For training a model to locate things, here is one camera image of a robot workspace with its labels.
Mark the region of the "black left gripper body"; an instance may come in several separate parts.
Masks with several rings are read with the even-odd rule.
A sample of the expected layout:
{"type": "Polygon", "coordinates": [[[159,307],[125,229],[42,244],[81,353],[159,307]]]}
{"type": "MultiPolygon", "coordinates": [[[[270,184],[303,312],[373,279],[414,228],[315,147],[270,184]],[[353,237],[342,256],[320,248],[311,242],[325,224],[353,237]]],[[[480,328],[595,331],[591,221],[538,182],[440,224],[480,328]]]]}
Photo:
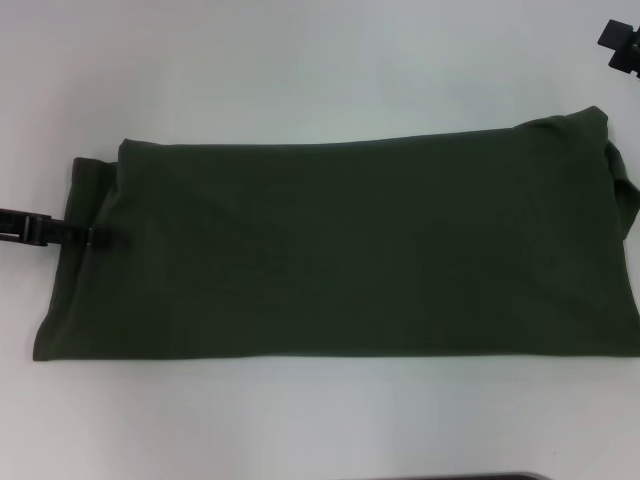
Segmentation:
{"type": "Polygon", "coordinates": [[[0,209],[0,241],[26,243],[30,214],[0,209]]]}

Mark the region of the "dark green FREE T-shirt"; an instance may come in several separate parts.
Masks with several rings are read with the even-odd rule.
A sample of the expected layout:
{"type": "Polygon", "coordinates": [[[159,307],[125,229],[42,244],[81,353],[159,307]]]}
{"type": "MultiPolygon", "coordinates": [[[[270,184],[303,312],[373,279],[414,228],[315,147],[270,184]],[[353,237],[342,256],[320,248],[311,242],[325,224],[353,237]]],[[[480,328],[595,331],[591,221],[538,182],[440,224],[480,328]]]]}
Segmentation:
{"type": "Polygon", "coordinates": [[[33,357],[640,357],[640,190],[595,107],[501,130],[74,162],[33,357]]]}

